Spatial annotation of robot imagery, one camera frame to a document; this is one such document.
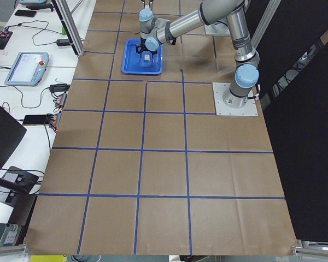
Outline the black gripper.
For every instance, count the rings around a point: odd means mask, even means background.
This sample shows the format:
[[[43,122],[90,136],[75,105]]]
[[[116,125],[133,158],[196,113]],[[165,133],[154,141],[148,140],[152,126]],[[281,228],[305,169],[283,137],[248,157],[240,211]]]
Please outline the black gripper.
[[[144,8],[152,8],[154,0],[142,0]]]
[[[149,51],[150,53],[153,53],[152,51],[148,50],[144,44],[136,44],[136,53],[142,55],[142,53],[145,51]]]

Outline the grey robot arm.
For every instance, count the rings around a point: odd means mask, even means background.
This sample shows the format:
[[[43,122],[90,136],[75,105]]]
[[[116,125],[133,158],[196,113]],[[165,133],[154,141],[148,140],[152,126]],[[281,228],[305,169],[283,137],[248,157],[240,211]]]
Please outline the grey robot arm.
[[[235,75],[222,98],[235,109],[242,108],[250,99],[248,94],[258,84],[260,61],[256,48],[251,43],[245,20],[244,1],[203,1],[197,10],[174,21],[154,16],[150,6],[139,12],[140,42],[136,53],[145,51],[156,54],[163,44],[175,45],[179,37],[199,27],[223,23],[230,32],[235,50]]]

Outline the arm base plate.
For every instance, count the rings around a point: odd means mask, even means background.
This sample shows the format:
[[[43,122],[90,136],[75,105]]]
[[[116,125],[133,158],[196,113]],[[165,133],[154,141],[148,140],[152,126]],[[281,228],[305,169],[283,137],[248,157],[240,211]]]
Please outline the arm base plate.
[[[253,95],[252,90],[246,97],[239,98],[230,92],[230,83],[213,82],[212,87],[217,116],[259,116],[255,99],[248,99],[248,95]]]

